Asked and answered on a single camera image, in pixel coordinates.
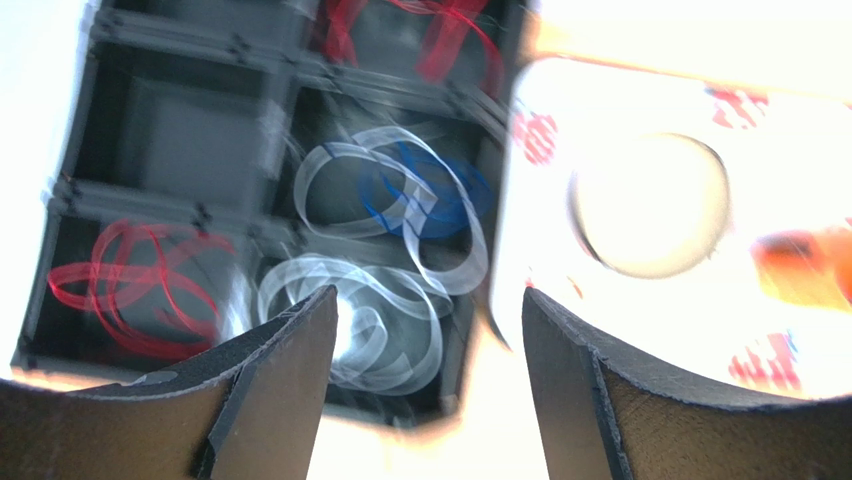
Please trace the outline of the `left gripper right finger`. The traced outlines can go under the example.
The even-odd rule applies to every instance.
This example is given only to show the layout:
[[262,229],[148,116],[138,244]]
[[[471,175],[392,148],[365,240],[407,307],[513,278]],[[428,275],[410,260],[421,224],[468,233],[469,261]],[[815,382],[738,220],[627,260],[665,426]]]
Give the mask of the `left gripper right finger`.
[[524,352],[553,479],[847,479],[851,401],[712,380],[529,288]]

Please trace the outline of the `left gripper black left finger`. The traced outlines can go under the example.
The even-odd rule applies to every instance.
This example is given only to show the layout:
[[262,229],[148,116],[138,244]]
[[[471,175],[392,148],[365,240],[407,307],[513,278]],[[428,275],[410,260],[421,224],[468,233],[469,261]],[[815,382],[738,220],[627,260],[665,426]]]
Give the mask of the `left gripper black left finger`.
[[5,479],[303,479],[337,327],[336,291],[129,385],[1,385]]

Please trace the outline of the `beige ceramic bowl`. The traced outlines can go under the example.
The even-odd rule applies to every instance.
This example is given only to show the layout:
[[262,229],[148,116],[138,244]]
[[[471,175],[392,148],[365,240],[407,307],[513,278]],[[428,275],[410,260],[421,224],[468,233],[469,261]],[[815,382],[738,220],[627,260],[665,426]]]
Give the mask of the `beige ceramic bowl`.
[[705,143],[647,134],[579,163],[566,209],[595,261],[627,277],[665,279],[693,269],[717,247],[731,216],[730,180]]

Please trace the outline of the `black compartment bin organizer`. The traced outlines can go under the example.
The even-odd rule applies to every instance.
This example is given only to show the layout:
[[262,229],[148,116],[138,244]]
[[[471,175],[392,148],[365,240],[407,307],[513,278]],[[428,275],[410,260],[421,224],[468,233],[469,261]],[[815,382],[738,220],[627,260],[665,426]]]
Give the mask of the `black compartment bin organizer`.
[[522,1],[100,1],[11,362],[130,381],[339,298],[327,411],[458,407]]

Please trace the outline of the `orange mug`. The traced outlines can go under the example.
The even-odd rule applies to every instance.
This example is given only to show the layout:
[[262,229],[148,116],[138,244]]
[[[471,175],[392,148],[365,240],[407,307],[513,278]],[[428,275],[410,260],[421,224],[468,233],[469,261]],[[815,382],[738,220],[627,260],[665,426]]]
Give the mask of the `orange mug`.
[[851,312],[851,229],[788,230],[750,248],[758,283],[785,303]]

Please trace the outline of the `strawberry pattern tray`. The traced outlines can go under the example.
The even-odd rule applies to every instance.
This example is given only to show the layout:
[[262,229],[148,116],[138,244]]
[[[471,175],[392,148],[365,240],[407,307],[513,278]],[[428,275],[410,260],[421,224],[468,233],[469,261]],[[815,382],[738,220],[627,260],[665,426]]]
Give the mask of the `strawberry pattern tray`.
[[[628,139],[675,133],[723,160],[731,216],[713,253],[658,279],[621,275],[580,246],[566,209],[575,167]],[[490,310],[523,347],[534,287],[586,323],[714,380],[803,399],[851,391],[851,312],[763,293],[750,254],[788,230],[851,229],[851,110],[789,94],[567,58],[525,67],[511,96]]]

